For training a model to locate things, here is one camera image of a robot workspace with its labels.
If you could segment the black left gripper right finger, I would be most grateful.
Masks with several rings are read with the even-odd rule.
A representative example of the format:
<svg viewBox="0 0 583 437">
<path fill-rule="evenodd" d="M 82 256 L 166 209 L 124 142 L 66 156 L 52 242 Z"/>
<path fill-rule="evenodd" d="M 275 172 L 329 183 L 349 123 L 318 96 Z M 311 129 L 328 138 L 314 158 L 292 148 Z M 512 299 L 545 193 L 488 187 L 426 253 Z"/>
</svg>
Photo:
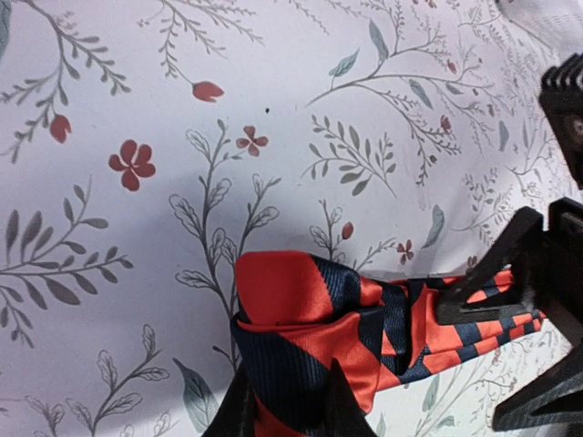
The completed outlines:
<svg viewBox="0 0 583 437">
<path fill-rule="evenodd" d="M 373 430 L 355 399 L 341 364 L 332 360 L 325 395 L 325 435 L 373 437 Z"/>
</svg>

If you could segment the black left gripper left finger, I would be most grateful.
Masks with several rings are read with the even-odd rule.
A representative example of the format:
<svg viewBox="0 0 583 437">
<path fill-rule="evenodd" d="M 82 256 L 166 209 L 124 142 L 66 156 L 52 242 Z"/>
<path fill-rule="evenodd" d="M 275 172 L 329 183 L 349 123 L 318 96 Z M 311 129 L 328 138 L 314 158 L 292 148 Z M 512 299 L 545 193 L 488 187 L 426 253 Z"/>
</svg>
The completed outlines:
<svg viewBox="0 0 583 437">
<path fill-rule="evenodd" d="M 207 437 L 254 437 L 257 402 L 241 365 L 209 427 Z"/>
</svg>

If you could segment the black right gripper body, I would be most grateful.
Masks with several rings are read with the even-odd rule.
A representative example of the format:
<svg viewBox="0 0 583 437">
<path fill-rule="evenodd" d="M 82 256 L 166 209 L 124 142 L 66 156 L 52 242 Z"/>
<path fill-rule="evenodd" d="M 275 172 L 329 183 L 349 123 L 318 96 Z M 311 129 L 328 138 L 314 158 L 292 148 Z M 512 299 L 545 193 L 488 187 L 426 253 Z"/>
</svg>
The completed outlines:
<svg viewBox="0 0 583 437">
<path fill-rule="evenodd" d="M 582 408 L 582 205 L 562 198 L 549 205 L 543 232 L 543 306 L 572 349 L 547 373 L 543 410 Z"/>
</svg>

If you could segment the red black striped tie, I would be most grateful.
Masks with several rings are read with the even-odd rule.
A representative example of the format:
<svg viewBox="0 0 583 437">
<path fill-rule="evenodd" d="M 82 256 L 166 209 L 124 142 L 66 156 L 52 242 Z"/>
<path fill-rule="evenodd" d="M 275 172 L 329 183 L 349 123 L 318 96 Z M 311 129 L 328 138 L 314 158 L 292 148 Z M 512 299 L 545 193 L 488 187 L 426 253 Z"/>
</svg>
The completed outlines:
<svg viewBox="0 0 583 437">
<path fill-rule="evenodd" d="M 297 251 L 250 252 L 236 264 L 240 310 L 231 333 L 258 413 L 259 436 L 320 436 L 338 362 L 362 412 L 378 391 L 420 381 L 538 331 L 538 311 L 441 325 L 452 279 L 381 282 Z"/>
</svg>

